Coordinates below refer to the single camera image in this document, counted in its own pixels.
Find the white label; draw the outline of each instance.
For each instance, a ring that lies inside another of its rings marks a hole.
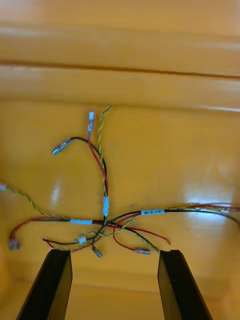
[[[141,215],[162,215],[165,210],[141,210]]]

